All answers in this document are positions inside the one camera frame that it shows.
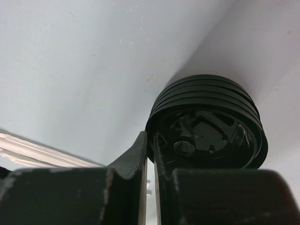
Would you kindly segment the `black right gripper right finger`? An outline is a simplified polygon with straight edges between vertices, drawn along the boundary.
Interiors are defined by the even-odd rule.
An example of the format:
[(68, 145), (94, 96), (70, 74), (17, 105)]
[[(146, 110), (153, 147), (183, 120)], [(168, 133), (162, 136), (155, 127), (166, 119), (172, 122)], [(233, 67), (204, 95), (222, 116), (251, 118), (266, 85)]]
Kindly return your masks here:
[(277, 172), (189, 168), (160, 134), (153, 141), (158, 224), (299, 224), (300, 211)]

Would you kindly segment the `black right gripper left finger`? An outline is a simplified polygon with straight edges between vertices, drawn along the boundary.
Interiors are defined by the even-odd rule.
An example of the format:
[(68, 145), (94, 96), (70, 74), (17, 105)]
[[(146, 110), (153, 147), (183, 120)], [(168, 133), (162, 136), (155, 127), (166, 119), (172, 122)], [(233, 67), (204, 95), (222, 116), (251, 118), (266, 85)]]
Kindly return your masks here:
[(0, 187), (3, 225), (143, 225), (147, 134), (106, 167), (19, 169)]

